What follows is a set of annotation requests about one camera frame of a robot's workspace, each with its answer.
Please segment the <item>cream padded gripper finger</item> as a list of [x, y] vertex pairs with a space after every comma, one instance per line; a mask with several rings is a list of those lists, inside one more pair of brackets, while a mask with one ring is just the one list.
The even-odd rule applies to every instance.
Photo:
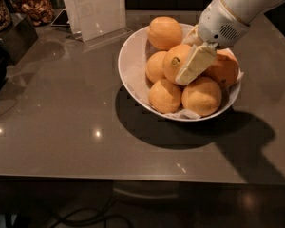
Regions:
[[191, 30], [184, 36], [182, 42], [189, 46], [200, 46], [203, 43], [203, 40], [199, 37], [198, 26], [194, 25]]
[[196, 80], [216, 59], [216, 45], [207, 43], [200, 46], [193, 45], [184, 65], [180, 68], [175, 82], [187, 86]]

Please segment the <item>white rounded gripper body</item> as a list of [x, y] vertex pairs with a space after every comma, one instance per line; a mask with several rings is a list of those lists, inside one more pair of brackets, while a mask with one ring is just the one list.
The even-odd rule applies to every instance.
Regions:
[[221, 48], [229, 48], [240, 40], [249, 26], [227, 7], [223, 0], [213, 0], [201, 14], [198, 35], [203, 42], [217, 43]]

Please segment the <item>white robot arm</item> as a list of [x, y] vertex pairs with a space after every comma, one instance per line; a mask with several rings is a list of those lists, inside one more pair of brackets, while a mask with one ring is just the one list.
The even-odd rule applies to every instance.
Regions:
[[201, 75], [214, 61], [218, 49], [229, 48], [249, 30], [250, 23], [261, 13], [274, 9], [285, 0], [212, 0], [185, 39], [192, 46], [175, 81], [186, 86]]

